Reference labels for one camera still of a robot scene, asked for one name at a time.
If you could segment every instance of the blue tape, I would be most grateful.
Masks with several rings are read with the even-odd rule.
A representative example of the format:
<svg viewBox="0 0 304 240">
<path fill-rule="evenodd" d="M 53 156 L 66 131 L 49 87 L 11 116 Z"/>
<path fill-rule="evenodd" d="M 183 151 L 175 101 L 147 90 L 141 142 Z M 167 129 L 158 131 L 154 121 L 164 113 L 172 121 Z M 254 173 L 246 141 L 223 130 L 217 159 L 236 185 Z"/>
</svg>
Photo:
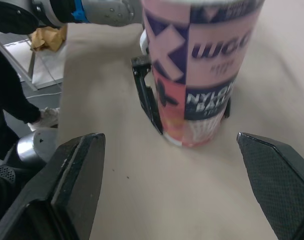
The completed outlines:
<svg viewBox="0 0 304 240">
<path fill-rule="evenodd" d="M 87 20 L 87 18 L 85 16 L 82 0 L 74 0 L 74 1 L 75 1 L 75 7 L 76 7 L 75 12 L 72 13 L 74 18 L 78 21 L 81 21 L 82 23 L 89 23 L 89 21 Z"/>
</svg>

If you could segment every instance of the pink cylindrical container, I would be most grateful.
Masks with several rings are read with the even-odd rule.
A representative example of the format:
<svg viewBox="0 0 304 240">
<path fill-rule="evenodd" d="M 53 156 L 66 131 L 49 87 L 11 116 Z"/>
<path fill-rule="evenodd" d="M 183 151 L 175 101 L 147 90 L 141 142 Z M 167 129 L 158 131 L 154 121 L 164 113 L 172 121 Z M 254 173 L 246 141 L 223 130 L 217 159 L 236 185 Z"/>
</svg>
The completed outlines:
<svg viewBox="0 0 304 240">
<path fill-rule="evenodd" d="M 142 0 L 164 136 L 217 132 L 264 0 Z"/>
</svg>

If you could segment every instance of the white sneaker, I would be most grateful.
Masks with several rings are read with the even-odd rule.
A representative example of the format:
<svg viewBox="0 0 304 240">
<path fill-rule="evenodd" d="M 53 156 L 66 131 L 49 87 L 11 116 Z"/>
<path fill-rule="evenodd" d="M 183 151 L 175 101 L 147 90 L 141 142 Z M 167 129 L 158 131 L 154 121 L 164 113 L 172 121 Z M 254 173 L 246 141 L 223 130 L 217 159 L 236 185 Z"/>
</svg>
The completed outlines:
<svg viewBox="0 0 304 240">
<path fill-rule="evenodd" d="M 58 124 L 58 115 L 60 113 L 60 108 L 45 108 L 40 110 L 41 119 L 35 123 L 29 123 L 31 131 L 35 131 L 41 128 L 51 128 Z"/>
</svg>

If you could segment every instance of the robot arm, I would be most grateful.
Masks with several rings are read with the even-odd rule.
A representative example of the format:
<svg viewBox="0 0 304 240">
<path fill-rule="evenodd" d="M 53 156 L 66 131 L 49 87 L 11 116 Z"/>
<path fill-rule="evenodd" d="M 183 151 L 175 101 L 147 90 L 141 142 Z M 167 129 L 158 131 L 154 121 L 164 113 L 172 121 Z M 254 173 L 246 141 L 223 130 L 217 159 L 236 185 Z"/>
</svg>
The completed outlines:
<svg viewBox="0 0 304 240">
<path fill-rule="evenodd" d="M 0 0 L 0 32 L 31 34 L 66 23 L 121 27 L 141 23 L 139 0 Z"/>
</svg>

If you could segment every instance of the black pant leg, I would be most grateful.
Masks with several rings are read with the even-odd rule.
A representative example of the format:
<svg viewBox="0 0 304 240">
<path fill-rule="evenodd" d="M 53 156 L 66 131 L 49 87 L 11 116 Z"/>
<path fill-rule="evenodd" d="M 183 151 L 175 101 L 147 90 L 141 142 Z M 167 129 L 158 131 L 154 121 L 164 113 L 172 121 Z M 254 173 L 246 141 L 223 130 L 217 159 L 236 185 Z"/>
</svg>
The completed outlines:
<svg viewBox="0 0 304 240">
<path fill-rule="evenodd" d="M 4 112 L 0 108 L 0 160 L 4 160 L 7 152 L 18 139 L 17 134 L 7 126 Z"/>
<path fill-rule="evenodd" d="M 20 79 L 0 52 L 0 107 L 25 123 L 36 122 L 41 113 L 26 99 Z"/>
</svg>

